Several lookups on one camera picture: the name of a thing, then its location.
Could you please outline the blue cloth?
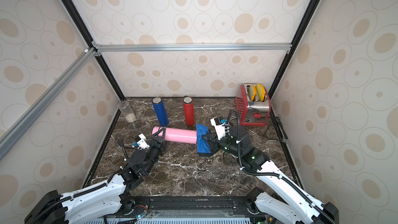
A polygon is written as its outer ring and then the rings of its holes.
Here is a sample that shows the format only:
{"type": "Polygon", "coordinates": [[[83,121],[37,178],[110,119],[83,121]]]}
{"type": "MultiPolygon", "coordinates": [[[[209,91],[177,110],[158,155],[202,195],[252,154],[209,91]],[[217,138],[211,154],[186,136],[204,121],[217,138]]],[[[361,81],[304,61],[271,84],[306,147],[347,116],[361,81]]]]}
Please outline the blue cloth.
{"type": "Polygon", "coordinates": [[[201,125],[201,124],[197,124],[196,130],[197,130],[197,152],[198,152],[198,155],[201,157],[211,157],[213,155],[213,153],[210,151],[210,146],[202,138],[203,135],[209,134],[208,127],[201,125]]]}

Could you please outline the pink thermos bottle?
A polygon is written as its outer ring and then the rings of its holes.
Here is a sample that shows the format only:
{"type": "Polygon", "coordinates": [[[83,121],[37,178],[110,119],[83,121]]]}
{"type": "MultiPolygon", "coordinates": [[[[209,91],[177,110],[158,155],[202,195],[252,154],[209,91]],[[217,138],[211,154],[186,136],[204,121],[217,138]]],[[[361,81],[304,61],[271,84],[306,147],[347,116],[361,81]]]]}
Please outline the pink thermos bottle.
{"type": "Polygon", "coordinates": [[[165,128],[165,140],[170,142],[196,144],[197,132],[194,130],[184,130],[175,128],[165,128]]]}

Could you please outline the blue thermos bottle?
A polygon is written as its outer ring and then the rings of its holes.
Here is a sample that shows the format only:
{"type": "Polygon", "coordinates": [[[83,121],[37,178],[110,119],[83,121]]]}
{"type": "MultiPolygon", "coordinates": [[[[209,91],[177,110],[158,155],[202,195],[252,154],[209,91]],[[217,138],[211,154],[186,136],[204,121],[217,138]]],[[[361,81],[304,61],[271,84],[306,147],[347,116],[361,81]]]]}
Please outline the blue thermos bottle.
{"type": "Polygon", "coordinates": [[[154,97],[152,99],[152,106],[154,112],[157,116],[159,124],[161,127],[165,127],[169,124],[169,119],[167,117],[166,109],[164,107],[163,100],[160,97],[154,97]]]}

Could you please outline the red thermos bottle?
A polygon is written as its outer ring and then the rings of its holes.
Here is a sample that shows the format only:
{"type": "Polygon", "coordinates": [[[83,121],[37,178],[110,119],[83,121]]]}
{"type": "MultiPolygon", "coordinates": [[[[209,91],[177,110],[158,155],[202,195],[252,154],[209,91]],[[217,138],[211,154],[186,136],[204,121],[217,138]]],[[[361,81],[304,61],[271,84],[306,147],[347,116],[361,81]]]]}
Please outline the red thermos bottle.
{"type": "Polygon", "coordinates": [[[192,97],[184,96],[183,110],[184,110],[186,125],[188,125],[188,126],[194,125],[195,124],[194,101],[193,101],[192,97]]]}

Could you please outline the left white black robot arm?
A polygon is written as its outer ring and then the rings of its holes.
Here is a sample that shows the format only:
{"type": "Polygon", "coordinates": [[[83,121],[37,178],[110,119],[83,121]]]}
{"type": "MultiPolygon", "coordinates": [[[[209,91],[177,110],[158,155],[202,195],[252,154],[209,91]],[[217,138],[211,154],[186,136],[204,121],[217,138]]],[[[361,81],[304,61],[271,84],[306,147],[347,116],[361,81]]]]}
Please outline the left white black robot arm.
{"type": "Polygon", "coordinates": [[[165,128],[150,136],[149,147],[136,150],[126,164],[108,179],[80,190],[45,194],[25,218],[26,224],[83,224],[118,211],[129,213],[133,200],[129,191],[139,186],[163,155],[165,128]]]}

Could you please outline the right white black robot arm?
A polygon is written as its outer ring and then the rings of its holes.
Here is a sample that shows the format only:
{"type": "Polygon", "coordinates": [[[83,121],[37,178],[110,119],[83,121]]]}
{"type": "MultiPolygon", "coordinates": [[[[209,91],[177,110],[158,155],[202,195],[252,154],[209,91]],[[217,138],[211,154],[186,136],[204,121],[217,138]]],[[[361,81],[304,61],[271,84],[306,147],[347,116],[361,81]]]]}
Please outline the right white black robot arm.
{"type": "Polygon", "coordinates": [[[280,200],[266,192],[259,193],[255,211],[266,213],[283,224],[338,224],[339,211],[328,202],[322,203],[287,177],[260,149],[252,146],[250,135],[240,124],[237,110],[231,110],[226,119],[210,121],[215,131],[198,124],[197,148],[199,155],[212,156],[219,151],[236,158],[239,169],[267,184],[280,196],[280,200]]]}

